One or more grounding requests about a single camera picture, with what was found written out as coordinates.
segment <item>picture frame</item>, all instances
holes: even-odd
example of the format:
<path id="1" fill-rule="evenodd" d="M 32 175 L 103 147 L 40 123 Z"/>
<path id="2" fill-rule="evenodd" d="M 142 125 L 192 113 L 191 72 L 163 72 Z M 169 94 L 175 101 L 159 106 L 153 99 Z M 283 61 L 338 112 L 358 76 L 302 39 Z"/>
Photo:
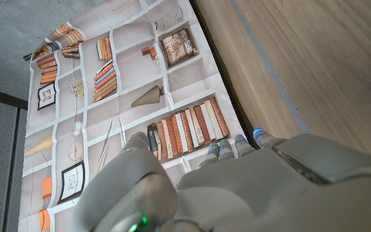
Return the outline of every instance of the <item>picture frame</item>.
<path id="1" fill-rule="evenodd" d="M 78 162 L 62 171 L 61 178 L 62 189 L 58 204 L 78 197 L 82 193 L 85 183 L 84 161 Z"/>
<path id="2" fill-rule="evenodd" d="M 54 82 L 47 84 L 38 89 L 38 110 L 41 110 L 47 106 L 55 104 L 55 90 Z"/>

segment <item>wooden floor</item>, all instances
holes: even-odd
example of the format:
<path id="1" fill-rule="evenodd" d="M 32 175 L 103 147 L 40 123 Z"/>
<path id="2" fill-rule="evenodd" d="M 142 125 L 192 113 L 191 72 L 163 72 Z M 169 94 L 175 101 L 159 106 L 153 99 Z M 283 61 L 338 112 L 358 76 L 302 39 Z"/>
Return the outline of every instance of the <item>wooden floor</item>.
<path id="1" fill-rule="evenodd" d="M 253 127 L 301 130 L 235 1 L 311 133 L 371 154 L 371 0 L 195 0 Z"/>

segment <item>blue fingertip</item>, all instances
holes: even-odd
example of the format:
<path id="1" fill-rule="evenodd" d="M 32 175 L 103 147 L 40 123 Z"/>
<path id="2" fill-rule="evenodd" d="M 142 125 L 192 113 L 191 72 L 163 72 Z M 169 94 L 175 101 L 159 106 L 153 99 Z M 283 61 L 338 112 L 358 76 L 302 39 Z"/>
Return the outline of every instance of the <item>blue fingertip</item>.
<path id="1" fill-rule="evenodd" d="M 259 131 L 262 131 L 263 129 L 261 129 L 261 128 L 258 128 L 258 129 L 255 129 L 253 132 L 252 132 L 252 134 L 255 134 L 255 133 L 257 133 L 257 132 L 259 132 Z"/>

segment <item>robotic hand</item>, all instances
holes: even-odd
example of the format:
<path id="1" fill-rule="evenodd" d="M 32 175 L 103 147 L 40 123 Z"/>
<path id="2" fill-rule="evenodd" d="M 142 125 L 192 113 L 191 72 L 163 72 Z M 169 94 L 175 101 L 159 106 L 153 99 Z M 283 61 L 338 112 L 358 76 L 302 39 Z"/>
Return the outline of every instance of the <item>robotic hand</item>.
<path id="1" fill-rule="evenodd" d="M 212 143 L 174 189 L 135 134 L 88 184 L 72 231 L 371 231 L 371 156 L 314 135 Z"/>

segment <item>book spine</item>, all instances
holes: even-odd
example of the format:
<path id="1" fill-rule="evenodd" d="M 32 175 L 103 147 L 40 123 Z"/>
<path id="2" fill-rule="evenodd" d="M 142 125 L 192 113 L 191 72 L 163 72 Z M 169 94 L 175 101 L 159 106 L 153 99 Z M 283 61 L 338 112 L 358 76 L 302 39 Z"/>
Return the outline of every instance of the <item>book spine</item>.
<path id="1" fill-rule="evenodd" d="M 225 123 L 222 111 L 217 103 L 216 97 L 210 98 L 211 106 L 213 107 L 214 114 L 216 115 L 218 124 L 220 125 L 220 129 L 222 131 L 223 137 L 227 137 L 230 134 L 229 128 Z"/>
<path id="2" fill-rule="evenodd" d="M 188 152 L 188 145 L 187 145 L 187 138 L 186 138 L 186 133 L 184 131 L 183 122 L 181 120 L 181 114 L 177 113 L 175 115 L 175 119 L 177 121 L 178 132 L 180 134 L 181 147 L 183 149 L 183 153 L 186 153 Z"/>
<path id="3" fill-rule="evenodd" d="M 161 140 L 160 140 L 160 136 L 158 136 L 157 125 L 153 123 L 152 127 L 153 127 L 155 142 L 157 143 L 157 159 L 161 160 Z"/>
<path id="4" fill-rule="evenodd" d="M 52 77 L 52 78 L 49 78 L 49 79 L 41 80 L 41 81 L 39 82 L 39 84 L 48 84 L 48 83 L 51 83 L 51 82 L 53 82 L 53 81 L 55 81 L 55 77 Z"/>
<path id="5" fill-rule="evenodd" d="M 98 75 L 96 75 L 94 77 L 94 81 L 100 79 L 105 73 L 107 73 L 111 68 L 113 67 L 113 64 L 109 64 L 107 65 L 103 70 L 101 70 L 100 73 L 98 73 Z"/>
<path id="6" fill-rule="evenodd" d="M 57 70 L 57 66 L 52 66 L 52 67 L 49 67 L 49 68 L 45 68 L 43 70 L 41 70 L 41 73 L 44 74 L 44 73 L 48 73 L 48 72 L 52 72 L 52 71 L 56 71 Z"/>
<path id="7" fill-rule="evenodd" d="M 166 134 L 164 133 L 164 126 L 161 122 L 156 123 L 158 136 L 160 137 L 161 141 L 161 159 L 166 160 L 168 159 L 168 152 L 167 152 L 167 142 L 166 142 Z"/>
<path id="8" fill-rule="evenodd" d="M 54 60 L 55 60 L 55 57 L 47 58 L 47 59 L 45 59 L 45 60 L 39 61 L 39 62 L 37 63 L 37 66 L 38 66 L 38 67 L 41 67 L 41 65 L 46 64 L 46 63 L 49 63 L 49 62 L 54 61 Z"/>
<path id="9" fill-rule="evenodd" d="M 171 123 L 171 117 L 166 118 L 168 134 L 170 136 L 171 149 L 173 150 L 173 156 L 178 154 L 177 143 L 174 135 L 173 123 Z"/>
<path id="10" fill-rule="evenodd" d="M 102 77 L 100 77 L 98 80 L 95 81 L 95 84 L 98 84 L 100 83 L 101 81 L 103 81 L 105 78 L 107 78 L 109 75 L 111 75 L 111 73 L 114 72 L 114 67 L 111 67 L 110 70 L 108 70 L 108 72 L 106 72 Z"/>
<path id="11" fill-rule="evenodd" d="M 107 83 L 103 84 L 100 88 L 96 89 L 95 93 L 99 93 L 101 90 L 105 89 L 105 87 L 107 87 L 107 85 L 109 85 L 113 81 L 117 82 L 117 78 L 116 77 L 111 78 L 109 81 L 107 81 Z"/>
<path id="12" fill-rule="evenodd" d="M 112 81 L 109 84 L 107 84 L 105 88 L 103 88 L 100 92 L 98 92 L 98 93 L 96 93 L 94 95 L 94 99 L 96 99 L 97 97 L 101 96 L 103 93 L 105 93 L 107 90 L 109 90 L 110 88 L 112 88 L 116 84 L 117 84 L 116 81 Z"/>
<path id="13" fill-rule="evenodd" d="M 106 92 L 104 92 L 101 96 L 97 97 L 94 102 L 97 102 L 105 97 L 107 97 L 112 91 L 117 89 L 117 85 L 114 85 L 112 88 L 108 89 Z"/>
<path id="14" fill-rule="evenodd" d="M 175 115 L 171 116 L 171 123 L 173 125 L 174 137 L 175 137 L 175 144 L 177 146 L 178 154 L 183 153 L 183 145 L 181 143 L 181 136 L 180 131 L 178 130 L 177 120 Z"/>
<path id="15" fill-rule="evenodd" d="M 194 107 L 194 111 L 196 112 L 197 121 L 198 121 L 198 124 L 200 125 L 200 129 L 203 134 L 204 144 L 209 144 L 210 143 L 209 131 L 207 130 L 207 126 L 205 125 L 204 116 L 203 116 L 203 112 L 201 111 L 201 107 L 200 106 Z"/>
<path id="16" fill-rule="evenodd" d="M 213 125 L 213 130 L 214 130 L 214 134 L 216 135 L 216 139 L 222 139 L 223 133 L 220 129 L 220 125 L 217 122 L 217 118 L 216 118 L 216 115 L 214 114 L 214 110 L 213 110 L 213 107 L 211 106 L 210 100 L 206 100 L 204 104 L 205 104 L 205 107 L 207 108 L 207 112 L 209 114 L 211 124 Z"/>
<path id="17" fill-rule="evenodd" d="M 185 116 L 187 117 L 188 127 L 190 129 L 191 138 L 193 140 L 193 146 L 194 146 L 194 148 L 197 148 L 198 147 L 197 134 L 196 134 L 196 130 L 195 130 L 195 127 L 194 127 L 193 119 L 191 117 L 191 114 L 190 114 L 190 110 L 189 109 L 186 109 L 185 110 Z"/>
<path id="18" fill-rule="evenodd" d="M 188 107 L 190 111 L 191 118 L 193 120 L 194 130 L 196 131 L 198 145 L 202 146 L 204 144 L 204 135 L 200 127 L 200 123 L 198 122 L 196 112 L 192 106 Z"/>
<path id="19" fill-rule="evenodd" d="M 46 64 L 41 65 L 41 68 L 45 69 L 45 68 L 49 68 L 49 67 L 52 67 L 52 66 L 55 66 L 55 65 L 57 65 L 57 61 L 51 61 L 51 62 L 48 62 Z"/>
<path id="20" fill-rule="evenodd" d="M 157 152 L 158 152 L 157 141 L 155 140 L 152 125 L 149 125 L 147 127 L 147 136 L 148 136 L 148 142 L 149 142 L 149 150 L 154 153 L 155 157 L 157 157 Z"/>
<path id="21" fill-rule="evenodd" d="M 98 89 L 100 88 L 101 86 L 103 86 L 104 84 L 106 84 L 109 80 L 111 80 L 113 77 L 115 77 L 117 74 L 115 72 L 111 73 L 111 75 L 109 75 L 107 78 L 105 78 L 104 80 L 102 80 L 100 83 L 98 83 L 97 85 L 95 85 L 95 88 Z"/>
<path id="22" fill-rule="evenodd" d="M 109 61 L 113 57 L 111 53 L 111 45 L 109 44 L 109 37 L 106 37 L 106 51 L 107 51 L 106 61 Z"/>
<path id="23" fill-rule="evenodd" d="M 191 138 L 191 131 L 190 131 L 190 127 L 188 126 L 188 120 L 187 120 L 186 113 L 184 111 L 181 111 L 180 116 L 181 116 L 181 121 L 184 127 L 184 133 L 185 133 L 185 139 L 187 141 L 188 152 L 193 152 L 194 150 L 193 139 Z"/>
<path id="24" fill-rule="evenodd" d="M 161 120 L 161 124 L 164 130 L 164 137 L 166 138 L 166 147 L 167 147 L 167 159 L 173 158 L 173 149 L 171 147 L 170 135 L 168 133 L 167 121 L 165 119 Z"/>
<path id="25" fill-rule="evenodd" d="M 207 107 L 205 107 L 205 104 L 201 104 L 200 107 L 203 113 L 205 126 L 207 126 L 209 132 L 210 140 L 216 139 L 216 134 L 214 133 L 213 125 L 211 124 L 209 113 L 207 112 Z"/>

